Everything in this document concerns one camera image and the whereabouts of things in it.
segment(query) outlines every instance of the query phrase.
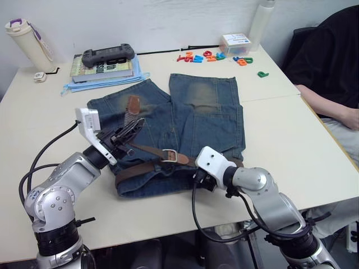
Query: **book cover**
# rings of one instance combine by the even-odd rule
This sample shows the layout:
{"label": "book cover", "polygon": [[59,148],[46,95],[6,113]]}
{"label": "book cover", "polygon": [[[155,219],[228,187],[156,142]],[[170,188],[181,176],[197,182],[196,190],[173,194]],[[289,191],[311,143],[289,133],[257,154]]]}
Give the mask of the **book cover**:
{"label": "book cover", "polygon": [[101,62],[97,63],[92,68],[88,68],[84,66],[81,59],[82,54],[75,54],[73,57],[70,76],[74,82],[132,76],[131,60],[117,64],[106,64],[105,62]]}

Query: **white cylinder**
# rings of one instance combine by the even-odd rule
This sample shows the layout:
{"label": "white cylinder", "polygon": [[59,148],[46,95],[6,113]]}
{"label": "white cylinder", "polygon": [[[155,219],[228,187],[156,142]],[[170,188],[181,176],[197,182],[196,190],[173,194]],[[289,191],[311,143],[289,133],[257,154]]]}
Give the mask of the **white cylinder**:
{"label": "white cylinder", "polygon": [[251,51],[258,49],[260,40],[262,39],[263,32],[268,24],[273,9],[274,0],[263,0],[258,6],[252,22],[251,30],[248,34],[248,38],[252,42]]}
{"label": "white cylinder", "polygon": [[54,65],[45,55],[33,29],[26,20],[23,18],[12,20],[5,24],[5,29],[39,71],[45,73],[54,71]]}

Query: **white table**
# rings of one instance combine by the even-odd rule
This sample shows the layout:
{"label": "white table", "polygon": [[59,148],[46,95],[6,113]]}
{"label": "white table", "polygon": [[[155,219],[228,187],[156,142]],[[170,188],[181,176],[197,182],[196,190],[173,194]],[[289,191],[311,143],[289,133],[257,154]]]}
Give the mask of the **white table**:
{"label": "white table", "polygon": [[[203,64],[176,62],[178,54],[140,56],[142,70],[151,72],[151,79],[166,92],[172,72],[236,76],[244,108],[245,165],[270,171],[280,191],[298,208],[358,196],[357,169],[263,49],[251,55],[254,63],[246,67],[229,60]],[[86,107],[90,99],[130,86],[60,97],[62,85],[69,82],[70,66],[70,63],[61,64],[59,74],[49,76],[42,84],[33,83],[34,69],[20,69],[0,103],[0,211],[3,216],[0,262],[34,258],[38,251],[31,223],[17,194],[19,181],[35,155],[73,124],[74,108]],[[259,78],[258,71],[270,75]],[[73,131],[51,146],[38,165],[59,163],[88,145]],[[33,186],[44,181],[50,171],[37,172]],[[96,217],[96,221],[80,227],[79,232],[88,247],[101,248],[194,230],[190,198],[190,192],[182,192],[146,199],[121,199],[114,188],[113,174],[105,168],[100,178],[82,192],[75,206],[77,219]],[[249,218],[242,202],[225,198],[223,191],[200,190],[196,208],[202,226]]]}

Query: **person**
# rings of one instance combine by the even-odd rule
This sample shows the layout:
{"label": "person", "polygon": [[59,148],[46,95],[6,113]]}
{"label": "person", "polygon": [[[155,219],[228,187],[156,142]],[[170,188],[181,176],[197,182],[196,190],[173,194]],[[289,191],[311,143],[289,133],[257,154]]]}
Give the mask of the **person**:
{"label": "person", "polygon": [[[345,8],[322,22],[305,40],[284,73],[301,92],[359,167],[359,6]],[[359,197],[311,208],[313,234],[325,238],[359,220]]]}

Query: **belt buckle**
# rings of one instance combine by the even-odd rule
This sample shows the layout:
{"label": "belt buckle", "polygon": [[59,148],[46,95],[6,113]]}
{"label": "belt buckle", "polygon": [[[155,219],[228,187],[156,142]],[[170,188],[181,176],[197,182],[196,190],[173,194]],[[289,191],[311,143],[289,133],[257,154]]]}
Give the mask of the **belt buckle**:
{"label": "belt buckle", "polygon": [[[178,152],[176,150],[171,149],[163,149],[162,151],[167,152],[167,160],[161,160],[163,163],[177,163],[178,162]],[[168,160],[169,154],[174,154],[174,160]]]}

